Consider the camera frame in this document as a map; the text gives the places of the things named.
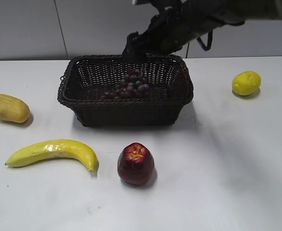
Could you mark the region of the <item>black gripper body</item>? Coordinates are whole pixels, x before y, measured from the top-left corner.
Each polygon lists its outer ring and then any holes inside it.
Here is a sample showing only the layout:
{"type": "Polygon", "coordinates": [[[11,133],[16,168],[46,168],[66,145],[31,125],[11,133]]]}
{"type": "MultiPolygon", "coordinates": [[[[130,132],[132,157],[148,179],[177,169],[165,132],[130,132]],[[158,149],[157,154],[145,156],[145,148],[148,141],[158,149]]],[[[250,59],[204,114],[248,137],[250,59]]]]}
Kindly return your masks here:
{"type": "Polygon", "coordinates": [[[166,9],[155,15],[143,33],[127,36],[122,57],[129,63],[144,63],[147,54],[168,55],[182,49],[190,40],[194,12],[166,9]]]}

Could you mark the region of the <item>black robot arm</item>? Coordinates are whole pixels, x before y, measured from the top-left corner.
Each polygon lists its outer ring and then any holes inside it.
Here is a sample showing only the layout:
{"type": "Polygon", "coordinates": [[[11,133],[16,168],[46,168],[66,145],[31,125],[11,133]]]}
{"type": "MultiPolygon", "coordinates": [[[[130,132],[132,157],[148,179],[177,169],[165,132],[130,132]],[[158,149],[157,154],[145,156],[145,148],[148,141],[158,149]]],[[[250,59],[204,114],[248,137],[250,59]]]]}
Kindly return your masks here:
{"type": "Polygon", "coordinates": [[[169,55],[197,40],[211,49],[213,30],[225,25],[241,26],[247,20],[282,20],[282,0],[134,0],[158,10],[145,32],[127,36],[122,57],[144,63],[148,54],[169,55]]]}

